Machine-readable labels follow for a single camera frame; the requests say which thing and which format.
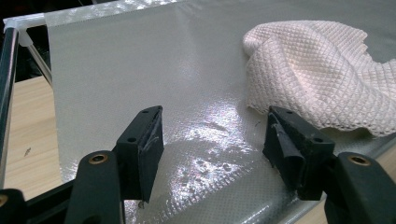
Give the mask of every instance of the plastic wrap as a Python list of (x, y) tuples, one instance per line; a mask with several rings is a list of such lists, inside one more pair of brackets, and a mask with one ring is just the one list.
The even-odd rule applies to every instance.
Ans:
[[(113, 148), (138, 111), (162, 105), (165, 150), (149, 204), (127, 202), (129, 223), (292, 222), (313, 203), (296, 200), (262, 155), (266, 117), (246, 107), (242, 37), (268, 21), (338, 20), (367, 32), (368, 51), (385, 61), (396, 50), (384, 26), (394, 5), (359, 11), (366, 5), (218, 0), (46, 14), (64, 181), (83, 156)], [(337, 152), (370, 155), (394, 137), (325, 132)]]

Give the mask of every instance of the white cloth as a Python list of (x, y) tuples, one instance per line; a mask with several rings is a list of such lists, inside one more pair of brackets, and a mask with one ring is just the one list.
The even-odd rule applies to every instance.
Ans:
[(395, 133), (396, 60), (376, 63), (362, 30), (332, 21), (282, 21), (244, 36), (247, 105), (296, 111), (318, 128)]

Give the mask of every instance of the table surface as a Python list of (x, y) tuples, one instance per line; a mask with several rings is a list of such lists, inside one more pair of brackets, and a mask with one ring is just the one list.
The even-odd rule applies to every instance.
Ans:
[[(10, 129), (5, 188), (28, 200), (61, 185), (53, 93), (43, 77), (15, 84)], [(396, 147), (378, 161), (396, 182)], [(297, 223), (327, 223), (323, 204)]]

